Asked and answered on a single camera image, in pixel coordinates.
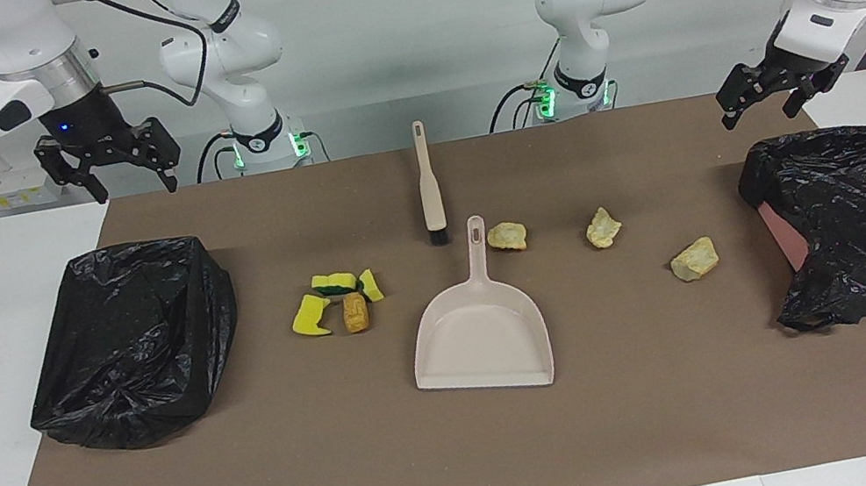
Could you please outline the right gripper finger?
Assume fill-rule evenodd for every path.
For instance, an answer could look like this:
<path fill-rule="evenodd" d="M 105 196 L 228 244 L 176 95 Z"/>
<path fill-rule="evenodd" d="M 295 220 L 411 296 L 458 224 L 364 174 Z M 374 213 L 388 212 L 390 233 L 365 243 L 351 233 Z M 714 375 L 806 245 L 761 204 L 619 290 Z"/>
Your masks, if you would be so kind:
<path fill-rule="evenodd" d="M 167 191 L 178 191 L 175 168 L 179 165 L 182 149 L 167 128 L 155 117 L 144 119 L 130 128 L 132 163 L 155 172 Z"/>
<path fill-rule="evenodd" d="M 84 188 L 98 204 L 107 204 L 108 190 L 93 172 L 94 164 L 87 154 L 71 154 L 79 162 L 72 165 L 65 159 L 60 141 L 52 137 L 39 139 L 33 149 L 42 169 L 58 186 L 75 185 Z"/>

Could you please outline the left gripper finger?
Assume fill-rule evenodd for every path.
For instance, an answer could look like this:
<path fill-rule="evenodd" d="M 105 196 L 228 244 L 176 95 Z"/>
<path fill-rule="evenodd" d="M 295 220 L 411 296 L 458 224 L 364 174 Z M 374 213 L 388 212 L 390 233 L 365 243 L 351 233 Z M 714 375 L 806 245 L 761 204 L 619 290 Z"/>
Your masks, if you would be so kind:
<path fill-rule="evenodd" d="M 743 64 L 735 65 L 716 94 L 716 102 L 723 111 L 720 122 L 727 131 L 732 131 L 744 111 L 769 97 L 772 92 L 762 82 L 762 68 Z"/>
<path fill-rule="evenodd" d="M 826 93 L 834 86 L 837 76 L 835 68 L 825 68 L 820 71 L 799 74 L 796 83 L 790 91 L 789 98 L 783 104 L 786 118 L 797 117 L 804 109 L 808 100 L 821 93 Z"/>

